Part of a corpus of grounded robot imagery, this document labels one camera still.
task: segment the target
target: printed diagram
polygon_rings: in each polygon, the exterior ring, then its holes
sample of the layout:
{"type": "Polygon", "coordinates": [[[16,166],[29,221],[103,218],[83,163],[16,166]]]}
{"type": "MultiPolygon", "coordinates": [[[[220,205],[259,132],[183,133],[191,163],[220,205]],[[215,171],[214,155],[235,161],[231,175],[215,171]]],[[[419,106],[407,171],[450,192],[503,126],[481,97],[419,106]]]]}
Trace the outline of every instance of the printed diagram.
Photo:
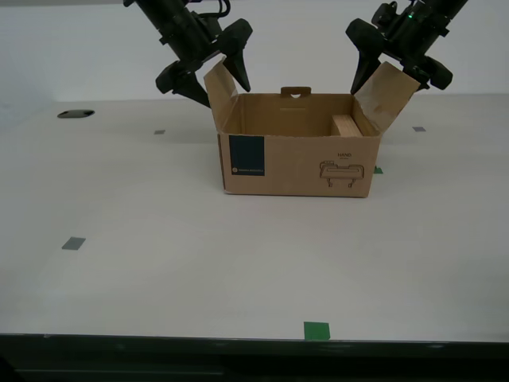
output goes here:
{"type": "Polygon", "coordinates": [[[329,187],[333,187],[333,180],[349,180],[348,188],[361,179],[364,179],[364,166],[339,166],[334,161],[325,161],[320,164],[320,178],[327,179],[329,187]]]}

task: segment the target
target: gray tape marker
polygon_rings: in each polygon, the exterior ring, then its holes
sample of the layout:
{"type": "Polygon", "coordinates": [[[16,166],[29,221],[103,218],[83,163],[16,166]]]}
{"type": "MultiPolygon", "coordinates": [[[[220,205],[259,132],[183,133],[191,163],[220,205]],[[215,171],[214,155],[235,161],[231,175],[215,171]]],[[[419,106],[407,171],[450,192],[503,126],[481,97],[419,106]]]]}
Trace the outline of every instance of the gray tape marker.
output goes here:
{"type": "Polygon", "coordinates": [[[86,239],[83,237],[72,237],[71,239],[67,240],[67,243],[64,244],[62,249],[67,251],[77,251],[81,248],[85,240],[86,239]]]}

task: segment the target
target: wooden block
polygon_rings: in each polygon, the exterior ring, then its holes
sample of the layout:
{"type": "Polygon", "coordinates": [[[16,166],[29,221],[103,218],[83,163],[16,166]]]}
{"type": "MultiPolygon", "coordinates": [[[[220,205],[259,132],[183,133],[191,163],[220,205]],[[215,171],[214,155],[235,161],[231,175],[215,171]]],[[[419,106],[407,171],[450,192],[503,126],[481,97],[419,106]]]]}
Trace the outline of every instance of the wooden block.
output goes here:
{"type": "Polygon", "coordinates": [[[332,125],[336,126],[342,137],[362,137],[362,133],[350,115],[334,115],[332,125]]]}

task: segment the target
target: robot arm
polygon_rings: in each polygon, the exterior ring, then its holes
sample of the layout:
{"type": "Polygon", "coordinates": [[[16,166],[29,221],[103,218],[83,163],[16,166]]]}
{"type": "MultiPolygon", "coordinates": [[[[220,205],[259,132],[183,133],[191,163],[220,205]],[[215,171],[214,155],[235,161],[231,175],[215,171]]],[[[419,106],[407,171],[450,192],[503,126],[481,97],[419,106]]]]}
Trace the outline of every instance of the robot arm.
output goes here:
{"type": "Polygon", "coordinates": [[[352,85],[355,94],[379,67],[382,53],[398,60],[404,73],[421,83],[421,89],[446,89],[453,74],[440,62],[426,56],[439,38],[447,36],[447,26],[468,0],[410,0],[397,14],[398,3],[382,4],[371,22],[354,20],[347,35],[359,50],[359,67],[352,85]]]}
{"type": "Polygon", "coordinates": [[[156,79],[162,93],[173,91],[210,107],[207,92],[198,83],[195,71],[220,53],[227,57],[224,66],[250,91],[243,50],[253,29],[242,18],[225,30],[221,30],[218,22],[218,18],[230,13],[230,0],[220,0],[217,14],[197,14],[186,8],[189,2],[201,0],[124,0],[124,6],[135,2],[162,35],[161,43],[168,44],[179,58],[156,79]]]}

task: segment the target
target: box flap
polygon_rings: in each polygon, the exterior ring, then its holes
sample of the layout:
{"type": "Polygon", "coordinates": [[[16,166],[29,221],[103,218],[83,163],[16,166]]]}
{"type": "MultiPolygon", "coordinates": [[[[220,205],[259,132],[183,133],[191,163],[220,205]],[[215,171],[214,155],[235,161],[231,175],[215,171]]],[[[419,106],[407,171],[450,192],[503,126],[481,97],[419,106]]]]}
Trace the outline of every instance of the box flap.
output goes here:
{"type": "Polygon", "coordinates": [[[382,134],[396,120],[419,86],[418,81],[384,62],[354,97],[373,127],[382,134]]]}
{"type": "Polygon", "coordinates": [[[224,67],[223,61],[224,59],[216,64],[204,78],[208,100],[218,131],[223,131],[239,98],[233,77],[224,67]]]}

